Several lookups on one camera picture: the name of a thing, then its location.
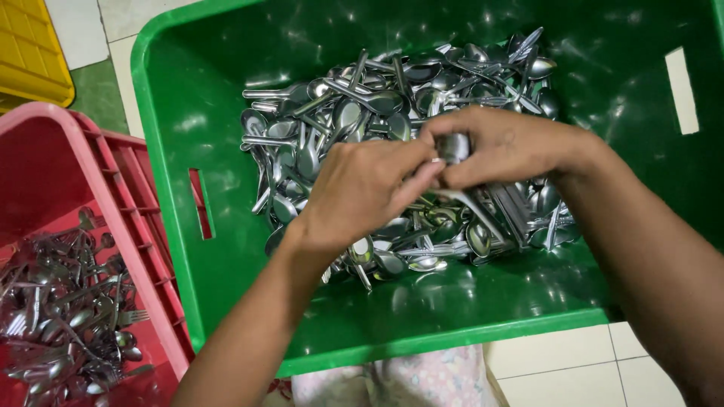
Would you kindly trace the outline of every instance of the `red plastic crate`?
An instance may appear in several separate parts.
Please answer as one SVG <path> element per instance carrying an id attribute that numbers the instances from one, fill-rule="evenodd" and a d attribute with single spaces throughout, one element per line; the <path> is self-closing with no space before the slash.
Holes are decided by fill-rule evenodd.
<path id="1" fill-rule="evenodd" d="M 0 117 L 0 266 L 18 240 L 77 226 L 82 206 L 102 215 L 151 317 L 131 327 L 144 359 L 156 368 L 126 379 L 113 405 L 164 405 L 193 359 L 146 143 L 102 130 L 85 115 L 33 102 Z M 7 349 L 0 347 L 0 367 Z M 0 406 L 22 405 L 25 386 L 0 374 Z"/>

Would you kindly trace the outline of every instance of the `right hand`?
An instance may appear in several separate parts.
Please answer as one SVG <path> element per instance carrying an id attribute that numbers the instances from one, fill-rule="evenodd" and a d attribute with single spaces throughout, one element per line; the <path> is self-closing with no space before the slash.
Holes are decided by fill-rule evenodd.
<path id="1" fill-rule="evenodd" d="M 515 182 L 575 165 L 581 142 L 591 133 L 570 125 L 501 109 L 470 106 L 428 120 L 419 138 L 462 133 L 470 137 L 470 158 L 445 168 L 443 187 L 462 189 L 486 182 Z"/>

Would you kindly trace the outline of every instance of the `left hand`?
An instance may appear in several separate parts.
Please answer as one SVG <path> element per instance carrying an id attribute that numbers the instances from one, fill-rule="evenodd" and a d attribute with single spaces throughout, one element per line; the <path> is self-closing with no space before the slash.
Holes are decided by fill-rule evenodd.
<path id="1" fill-rule="evenodd" d="M 337 143 L 309 201 L 295 219 L 320 248 L 343 251 L 399 216 L 430 187 L 445 163 L 422 140 Z"/>

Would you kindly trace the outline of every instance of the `fork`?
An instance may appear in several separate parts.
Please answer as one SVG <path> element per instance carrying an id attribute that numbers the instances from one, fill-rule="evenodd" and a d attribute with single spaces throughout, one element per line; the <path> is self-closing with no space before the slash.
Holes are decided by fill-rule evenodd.
<path id="1" fill-rule="evenodd" d="M 136 322 L 148 321 L 151 317 L 148 311 L 141 309 L 138 311 L 123 311 L 118 313 L 118 325 L 127 326 Z"/>

